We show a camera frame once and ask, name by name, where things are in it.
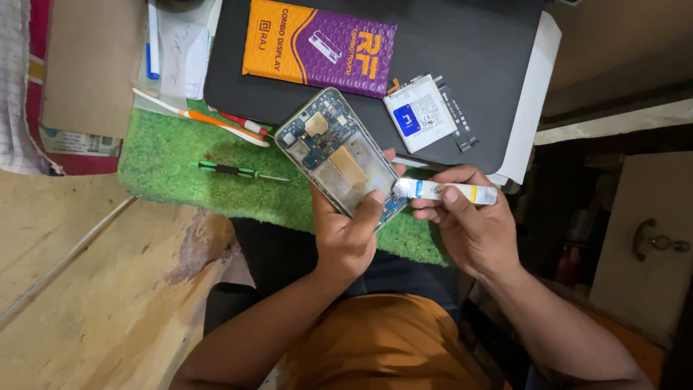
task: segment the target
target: white battery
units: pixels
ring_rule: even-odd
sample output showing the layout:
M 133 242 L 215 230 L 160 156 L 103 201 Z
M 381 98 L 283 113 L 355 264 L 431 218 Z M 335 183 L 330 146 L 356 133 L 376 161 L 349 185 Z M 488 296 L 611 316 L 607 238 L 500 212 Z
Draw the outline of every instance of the white battery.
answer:
M 383 101 L 409 153 L 457 130 L 457 124 L 430 74 Z

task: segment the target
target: red pen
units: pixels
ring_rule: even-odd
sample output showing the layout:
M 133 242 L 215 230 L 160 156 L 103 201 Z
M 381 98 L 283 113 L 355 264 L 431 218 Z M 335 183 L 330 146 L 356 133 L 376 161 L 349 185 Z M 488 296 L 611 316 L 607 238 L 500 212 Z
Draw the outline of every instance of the red pen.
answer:
M 264 127 L 258 125 L 257 123 L 251 121 L 250 119 L 242 118 L 242 117 L 237 117 L 236 115 L 231 115 L 227 114 L 226 112 L 221 112 L 215 108 L 207 106 L 207 108 L 210 111 L 217 112 L 219 115 L 222 117 L 232 121 L 236 122 L 239 124 L 241 127 L 244 127 L 252 132 L 258 133 L 259 135 L 267 135 L 267 131 L 264 129 Z

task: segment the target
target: rf logo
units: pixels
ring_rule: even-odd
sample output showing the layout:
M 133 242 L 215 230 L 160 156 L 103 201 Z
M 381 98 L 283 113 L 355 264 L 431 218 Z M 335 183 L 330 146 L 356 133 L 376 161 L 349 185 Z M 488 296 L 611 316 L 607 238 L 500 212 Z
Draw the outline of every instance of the rf logo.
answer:
M 380 51 L 380 41 L 383 37 L 380 34 L 373 35 L 365 31 L 360 31 L 358 37 L 366 38 L 356 47 L 356 59 L 362 61 L 361 74 L 367 74 L 368 78 L 375 79 L 378 71 L 378 57 L 375 55 Z M 358 53 L 359 51 L 365 51 L 366 54 Z

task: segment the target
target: artificial grass mat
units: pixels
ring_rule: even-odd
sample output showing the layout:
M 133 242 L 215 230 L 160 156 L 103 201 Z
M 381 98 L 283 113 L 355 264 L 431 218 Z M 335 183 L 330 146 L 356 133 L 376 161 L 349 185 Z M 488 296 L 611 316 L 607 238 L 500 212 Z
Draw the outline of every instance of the artificial grass mat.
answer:
M 225 121 L 210 113 L 204 101 L 189 100 L 188 106 Z M 194 205 L 227 217 L 250 217 L 313 232 L 308 179 L 269 141 L 271 147 L 261 148 L 216 126 L 135 108 L 118 181 L 149 201 Z M 190 165 L 198 160 L 225 161 L 291 181 L 204 172 Z M 407 175 L 427 177 L 420 170 L 412 171 Z M 446 265 L 448 261 L 437 226 L 414 219 L 411 207 L 380 229 L 378 247 L 417 262 Z

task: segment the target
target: cardboard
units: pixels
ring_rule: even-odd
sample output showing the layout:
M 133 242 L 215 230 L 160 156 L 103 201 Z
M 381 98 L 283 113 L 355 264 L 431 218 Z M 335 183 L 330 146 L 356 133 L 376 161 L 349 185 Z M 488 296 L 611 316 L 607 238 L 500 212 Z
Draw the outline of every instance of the cardboard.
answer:
M 144 45 L 143 0 L 54 0 L 42 123 L 125 138 Z

